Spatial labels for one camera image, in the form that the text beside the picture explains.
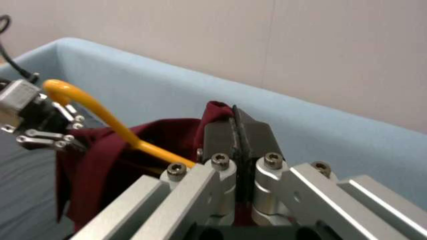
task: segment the yellow tube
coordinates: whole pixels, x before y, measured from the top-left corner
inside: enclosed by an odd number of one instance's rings
[[[71,100],[82,104],[87,109],[91,110],[95,115],[100,117],[119,136],[125,139],[135,149],[141,150],[169,163],[182,163],[189,168],[192,168],[195,165],[194,162],[188,159],[139,139],[138,136],[136,136],[131,130],[129,130],[117,118],[115,118],[97,100],[78,87],[61,80],[50,79],[44,82],[43,88],[46,90],[47,94],[53,101],[58,102],[62,106],[69,104]]]

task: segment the dark red cloth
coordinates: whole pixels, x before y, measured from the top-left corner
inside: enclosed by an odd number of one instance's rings
[[[233,117],[224,103],[211,101],[202,119],[163,119],[131,128],[142,140],[196,161],[203,146],[205,125]],[[72,130],[69,134],[88,144],[87,152],[56,154],[57,220],[70,200],[67,216],[78,231],[141,175],[158,177],[147,167],[166,169],[167,162],[129,145],[110,128]]]

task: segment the black cable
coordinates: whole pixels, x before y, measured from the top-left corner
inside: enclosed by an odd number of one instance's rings
[[[4,33],[9,26],[11,25],[11,16],[5,14],[0,15],[0,34]],[[16,62],[13,61],[13,59],[8,55],[5,48],[2,45],[2,42],[0,41],[0,55],[8,62],[22,77],[26,78],[30,83],[35,83],[39,77],[36,74],[30,73],[26,71],[25,69],[21,68]]]

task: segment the robotic hand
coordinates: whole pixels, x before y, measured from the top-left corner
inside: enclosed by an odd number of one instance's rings
[[[18,144],[28,150],[51,148],[63,151],[83,144],[67,134],[69,128],[81,129],[85,118],[68,104],[51,101],[41,89],[27,80],[0,82],[1,129],[16,135]]]

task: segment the white wall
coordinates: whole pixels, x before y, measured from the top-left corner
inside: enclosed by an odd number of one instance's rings
[[[78,37],[427,133],[425,0],[0,0],[1,13],[13,56]]]

